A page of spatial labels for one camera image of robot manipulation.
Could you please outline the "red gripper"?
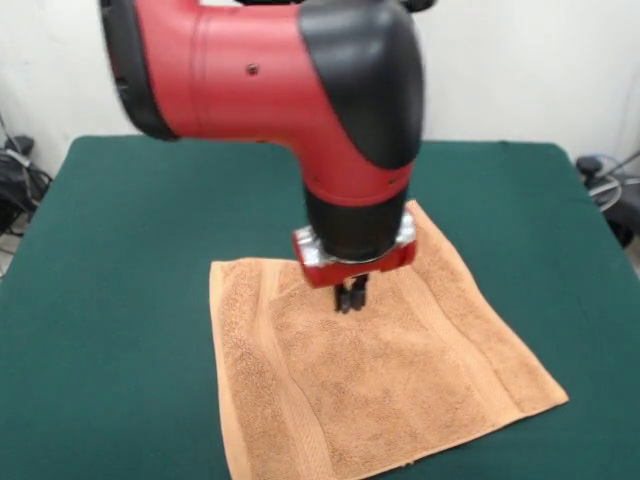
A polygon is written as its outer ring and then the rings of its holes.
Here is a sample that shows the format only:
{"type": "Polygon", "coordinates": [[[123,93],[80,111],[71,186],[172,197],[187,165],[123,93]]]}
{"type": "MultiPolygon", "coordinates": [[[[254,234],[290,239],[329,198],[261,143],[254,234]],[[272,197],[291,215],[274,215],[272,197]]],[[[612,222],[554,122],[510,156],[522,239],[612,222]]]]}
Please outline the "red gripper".
{"type": "Polygon", "coordinates": [[[417,250],[417,225],[414,215],[405,208],[393,248],[364,262],[340,260],[326,253],[310,225],[295,230],[292,243],[308,283],[313,288],[334,286],[335,311],[347,314],[351,308],[355,311],[364,308],[369,273],[392,271],[413,262],[417,250]],[[342,282],[353,277],[356,278],[351,293],[351,286],[342,282]]]}

